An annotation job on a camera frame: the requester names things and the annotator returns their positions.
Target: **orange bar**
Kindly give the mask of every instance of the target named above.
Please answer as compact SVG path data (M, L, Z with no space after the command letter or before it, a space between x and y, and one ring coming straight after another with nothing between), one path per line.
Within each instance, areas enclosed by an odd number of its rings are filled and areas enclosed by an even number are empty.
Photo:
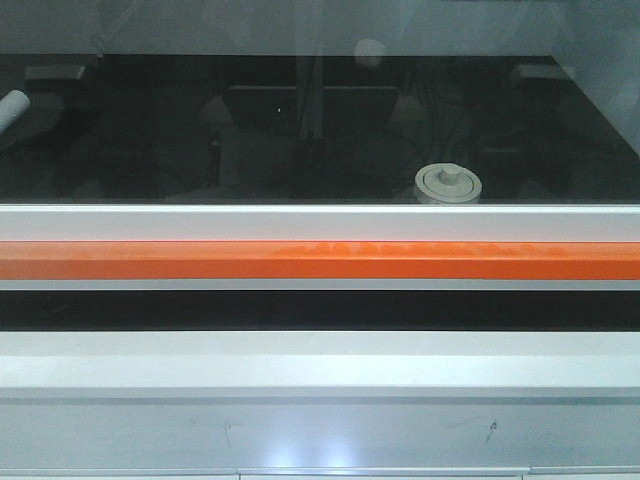
M640 243L0 242L2 280L638 280Z

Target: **white frame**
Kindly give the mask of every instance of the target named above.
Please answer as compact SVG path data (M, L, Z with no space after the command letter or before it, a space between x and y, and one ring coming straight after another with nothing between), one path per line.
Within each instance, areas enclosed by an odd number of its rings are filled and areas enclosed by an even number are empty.
M8 415L12 410L2 408L11 405L35 411L47 406L93 404L96 416L91 418L95 418L95 423L91 420L85 426L88 431L98 429L96 435L109 434L100 430L100 405L108 406L114 401L139 405L140 412L147 415L159 415L154 413L158 405L175 403L182 405L178 408L189 409L191 404L215 407L218 402L244 401L251 406L270 399L277 405L282 398L311 404L323 400L340 404L341 398L380 400L393 408L425 399L446 403L471 400L470 405L480 404L483 399L503 399L521 404L525 412L553 399L578 409L594 398L608 402L610 409L625 405L629 408L637 404L640 394L640 333L0 333L0 345L0 411ZM67 415L72 412L73 409L67 410ZM5 420L11 428L10 418ZM633 434L634 425L630 420L624 432L627 437ZM27 429L23 433L39 438L46 427L36 422L20 428ZM189 425L175 424L175 428L188 429ZM152 451L160 459L162 451ZM102 458L108 458L108 452ZM111 460L113 467L105 465L107 468L102 469L0 465L0 477L215 474L515 477L640 472L638 464L601 463L568 467L471 464L436 468L429 465L403 468L400 464L393 468L276 468L244 464L222 468L212 464L211 468L156 470L118 467L117 458Z
M0 241L638 242L638 205L0 205Z

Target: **gray surface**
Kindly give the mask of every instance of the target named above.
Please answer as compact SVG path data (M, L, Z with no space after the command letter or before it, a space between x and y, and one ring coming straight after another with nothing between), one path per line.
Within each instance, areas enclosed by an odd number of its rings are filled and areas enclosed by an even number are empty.
M0 344L4 471L640 465L635 333L3 333Z
M640 1L572 0L553 54L640 152Z

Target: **round knob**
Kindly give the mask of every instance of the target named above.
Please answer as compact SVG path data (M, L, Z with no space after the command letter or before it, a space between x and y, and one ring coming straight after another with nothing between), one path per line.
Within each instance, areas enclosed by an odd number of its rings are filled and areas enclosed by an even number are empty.
M456 185L459 182L462 167L455 163L445 163L442 165L442 172L438 178L445 185Z

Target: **white pipe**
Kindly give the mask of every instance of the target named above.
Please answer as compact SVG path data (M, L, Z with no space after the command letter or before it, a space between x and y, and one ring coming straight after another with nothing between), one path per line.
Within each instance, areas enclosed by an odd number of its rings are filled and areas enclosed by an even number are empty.
M9 92L6 97L0 100L0 135L20 118L30 106L29 97L19 90Z

